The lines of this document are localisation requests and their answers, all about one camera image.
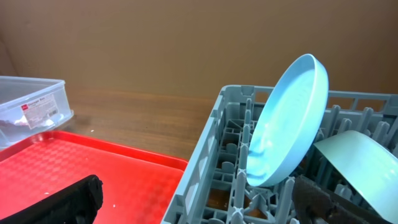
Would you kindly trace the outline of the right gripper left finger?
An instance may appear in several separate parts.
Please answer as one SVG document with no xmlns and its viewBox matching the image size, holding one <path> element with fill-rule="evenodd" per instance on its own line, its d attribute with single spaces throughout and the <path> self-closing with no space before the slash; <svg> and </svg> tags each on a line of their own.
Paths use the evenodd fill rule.
<svg viewBox="0 0 398 224">
<path fill-rule="evenodd" d="M 92 224 L 103 205 L 103 182 L 89 175 L 1 219 L 1 224 Z"/>
</svg>

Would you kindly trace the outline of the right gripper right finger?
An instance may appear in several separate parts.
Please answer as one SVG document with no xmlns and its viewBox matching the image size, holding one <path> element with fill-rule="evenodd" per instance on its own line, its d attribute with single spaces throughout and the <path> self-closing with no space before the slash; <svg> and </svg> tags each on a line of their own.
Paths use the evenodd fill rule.
<svg viewBox="0 0 398 224">
<path fill-rule="evenodd" d="M 391 224 L 303 175 L 295 178 L 292 201 L 300 223 Z"/>
</svg>

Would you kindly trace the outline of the light blue plate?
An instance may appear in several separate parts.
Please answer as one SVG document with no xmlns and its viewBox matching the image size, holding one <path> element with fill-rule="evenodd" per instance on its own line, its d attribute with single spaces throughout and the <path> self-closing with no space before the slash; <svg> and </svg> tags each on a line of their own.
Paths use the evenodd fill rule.
<svg viewBox="0 0 398 224">
<path fill-rule="evenodd" d="M 300 164 L 322 123 L 328 101 L 325 67 L 297 58 L 268 97 L 249 144 L 246 180 L 253 187 L 282 182 Z"/>
</svg>

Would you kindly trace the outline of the mint green bowl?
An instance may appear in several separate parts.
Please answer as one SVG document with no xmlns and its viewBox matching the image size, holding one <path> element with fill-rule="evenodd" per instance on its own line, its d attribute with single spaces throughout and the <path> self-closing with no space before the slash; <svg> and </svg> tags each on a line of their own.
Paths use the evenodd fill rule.
<svg viewBox="0 0 398 224">
<path fill-rule="evenodd" d="M 397 223 L 397 158 L 393 154 L 353 130 L 314 146 L 383 219 Z"/>
</svg>

